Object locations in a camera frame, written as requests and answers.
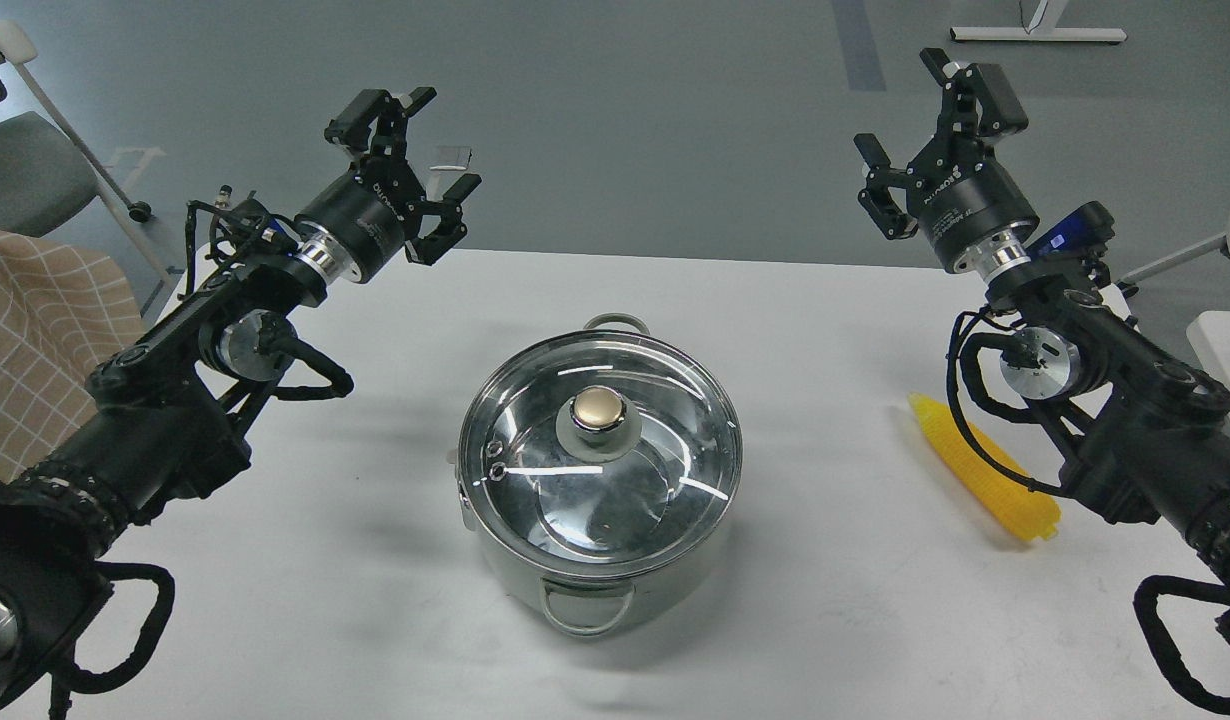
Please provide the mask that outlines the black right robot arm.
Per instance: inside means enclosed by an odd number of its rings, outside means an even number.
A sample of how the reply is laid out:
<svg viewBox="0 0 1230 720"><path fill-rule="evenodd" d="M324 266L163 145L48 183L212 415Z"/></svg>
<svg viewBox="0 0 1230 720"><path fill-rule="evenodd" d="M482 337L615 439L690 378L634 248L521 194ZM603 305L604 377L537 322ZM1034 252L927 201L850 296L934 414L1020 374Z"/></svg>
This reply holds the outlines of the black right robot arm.
<svg viewBox="0 0 1230 720"><path fill-rule="evenodd" d="M1105 206L1087 202L1037 233L1034 208L996 160L996 142L1028 126L1002 68L953 62L940 47L920 55L941 94L932 137L902 169L875 135L854 137L866 165L859 206L889 240L922 234L943 272L985 282L985 305L950 334L954 430L986 457L964 418L967 393L985 414L1041 427L1063 457L1057 484L986 460L1002 478L1109 524L1168 521L1216 582L1155 575L1133 610L1173 692L1230 716L1230 697L1189 673L1156 610L1167 594L1223 606L1216 629L1230 647L1230 393L1105 304Z"/></svg>

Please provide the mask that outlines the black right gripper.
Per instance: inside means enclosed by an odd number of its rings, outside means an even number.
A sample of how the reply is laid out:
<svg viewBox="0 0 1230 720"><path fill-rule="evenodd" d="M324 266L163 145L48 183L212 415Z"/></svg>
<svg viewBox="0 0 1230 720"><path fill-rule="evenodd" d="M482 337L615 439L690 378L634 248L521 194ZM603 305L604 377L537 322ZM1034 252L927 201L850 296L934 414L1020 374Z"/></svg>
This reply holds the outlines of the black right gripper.
<svg viewBox="0 0 1230 720"><path fill-rule="evenodd" d="M943 272L967 272L966 251L999 233L1030 238L1039 215L995 158L1004 137L1028 127L1028 117L998 64L958 63L925 47L922 64L941 87L934 135L907 169L895 169L877 137L859 133L865 160L859 206L889 240L922 233ZM907 210L891 194L907 191Z"/></svg>

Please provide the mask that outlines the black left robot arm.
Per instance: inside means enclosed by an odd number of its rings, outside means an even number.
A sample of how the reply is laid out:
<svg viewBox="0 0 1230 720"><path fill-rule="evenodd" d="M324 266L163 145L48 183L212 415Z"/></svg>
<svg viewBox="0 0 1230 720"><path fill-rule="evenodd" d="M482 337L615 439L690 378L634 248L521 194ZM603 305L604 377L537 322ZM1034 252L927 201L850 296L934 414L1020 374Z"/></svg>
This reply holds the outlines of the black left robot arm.
<svg viewBox="0 0 1230 720"><path fill-rule="evenodd" d="M301 340L296 306L319 306L339 278L365 283L397 255L435 265L467 234L464 174L430 196L408 151L408 123L435 98L355 95L323 129L349 169L294 218L253 196L187 206L205 213L216 270L134 345L86 379L97 414L12 482L0 482L0 710L50 679L53 719L74 694L129 683L173 610L175 580L145 562L108 562L132 526L177 498L207 498L250 466L246 432L272 401L353 393L351 374Z"/></svg>

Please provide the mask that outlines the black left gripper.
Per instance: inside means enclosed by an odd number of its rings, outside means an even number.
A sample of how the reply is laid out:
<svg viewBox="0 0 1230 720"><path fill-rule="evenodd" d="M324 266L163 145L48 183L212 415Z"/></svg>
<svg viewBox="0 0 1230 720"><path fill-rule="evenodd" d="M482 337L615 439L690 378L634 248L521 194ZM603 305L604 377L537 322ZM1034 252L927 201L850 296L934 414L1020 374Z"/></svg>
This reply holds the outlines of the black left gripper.
<svg viewBox="0 0 1230 720"><path fill-rule="evenodd" d="M351 260L351 282L363 284L403 250L410 263L433 266L467 236L462 204L478 188L478 174L461 174L440 201L424 190L405 158L408 123L435 98L435 87L395 97L365 89L323 128L323 140L358 162L295 215L303 233L328 233ZM430 233L419 233L435 217Z"/></svg>

